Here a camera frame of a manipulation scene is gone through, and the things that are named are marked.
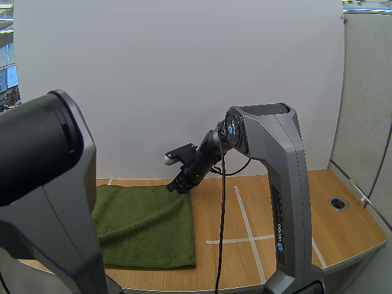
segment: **gray partition wall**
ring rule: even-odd
[[[347,17],[341,112],[331,159],[367,195],[374,187],[370,199],[392,223],[392,15]],[[378,215],[369,205],[367,210],[391,240]],[[345,293],[392,293],[391,265],[388,241]]]

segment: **white backdrop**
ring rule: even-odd
[[[171,178],[232,105],[297,110],[309,170],[326,168],[342,87],[341,0],[31,0],[15,3],[22,101],[79,104],[100,178]],[[232,172],[246,159],[227,156]],[[251,164],[242,175],[265,173]]]

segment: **gray robot arm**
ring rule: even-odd
[[[305,153],[296,111],[285,104],[231,107],[225,120],[207,133],[198,150],[186,145],[170,151],[184,165],[168,185],[183,193],[197,186],[231,148],[259,160],[268,170],[276,243],[276,272],[265,293],[323,293],[323,273],[312,265],[311,204]]]
[[[35,259],[74,293],[119,294],[90,212],[96,147],[76,103],[51,91],[0,114],[0,245]]]

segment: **green towel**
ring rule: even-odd
[[[165,186],[97,187],[92,220],[108,268],[195,268],[190,194]]]

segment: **wooden table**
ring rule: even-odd
[[[169,179],[114,179],[112,185],[154,186]],[[109,179],[98,179],[97,185]],[[220,288],[263,284],[275,271],[274,228],[267,176],[227,178],[224,251]],[[309,172],[311,193],[313,264],[326,275],[369,258],[385,244],[386,236],[361,203],[331,170]],[[145,290],[210,290],[214,288],[219,226],[221,218],[222,180],[204,179],[192,189],[196,269],[172,271],[135,271],[106,269],[106,273],[123,288]],[[335,211],[329,204],[333,197],[344,197],[349,209]],[[36,261],[23,261],[45,269]],[[341,274],[336,280],[347,280]]]

